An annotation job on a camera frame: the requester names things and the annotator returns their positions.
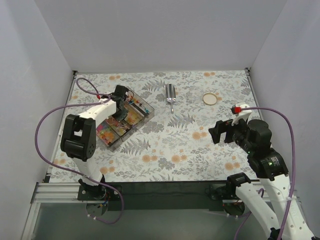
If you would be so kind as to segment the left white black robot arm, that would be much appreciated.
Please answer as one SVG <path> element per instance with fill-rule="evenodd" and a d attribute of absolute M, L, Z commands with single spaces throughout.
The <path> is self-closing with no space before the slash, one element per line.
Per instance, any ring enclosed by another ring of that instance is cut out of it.
<path fill-rule="evenodd" d="M 117 121 L 124 120 L 128 115 L 125 102 L 129 89 L 117 85 L 110 96 L 102 96 L 97 105 L 78 114 L 69 114 L 64 122 L 60 149 L 71 158 L 79 172 L 83 174 L 79 180 L 85 192 L 95 200 L 106 196 L 106 187 L 101 184 L 104 176 L 99 167 L 90 160 L 97 145 L 96 129 L 109 117 Z"/>

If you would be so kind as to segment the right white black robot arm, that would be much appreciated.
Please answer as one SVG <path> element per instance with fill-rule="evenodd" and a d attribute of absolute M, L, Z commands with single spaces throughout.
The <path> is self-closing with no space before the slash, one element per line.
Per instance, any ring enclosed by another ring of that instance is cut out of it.
<path fill-rule="evenodd" d="M 213 143 L 236 143 L 247 153 L 250 167 L 267 193 L 268 205 L 257 193 L 249 177 L 241 172 L 230 175 L 226 182 L 227 195 L 239 198 L 257 219 L 268 240 L 315 240 L 296 199 L 289 196 L 289 171 L 282 156 L 271 147 L 272 132 L 268 124 L 259 119 L 237 124 L 232 120 L 216 122 L 208 131 Z"/>

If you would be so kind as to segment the clear compartment candy box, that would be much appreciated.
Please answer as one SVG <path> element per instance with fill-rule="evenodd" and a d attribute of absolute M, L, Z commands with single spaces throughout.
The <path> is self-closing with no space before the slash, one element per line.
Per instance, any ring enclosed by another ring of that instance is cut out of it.
<path fill-rule="evenodd" d="M 122 103 L 126 116 L 121 121 L 110 116 L 96 129 L 97 137 L 112 152 L 155 115 L 155 109 L 129 87 Z"/>

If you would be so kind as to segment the silver metal scoop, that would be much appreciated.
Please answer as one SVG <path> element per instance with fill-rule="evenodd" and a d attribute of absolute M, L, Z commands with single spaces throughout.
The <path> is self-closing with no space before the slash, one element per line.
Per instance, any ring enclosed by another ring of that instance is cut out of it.
<path fill-rule="evenodd" d="M 176 101 L 176 88 L 172 83 L 165 85 L 166 100 L 170 104 L 171 113 L 174 113 L 174 103 Z"/>

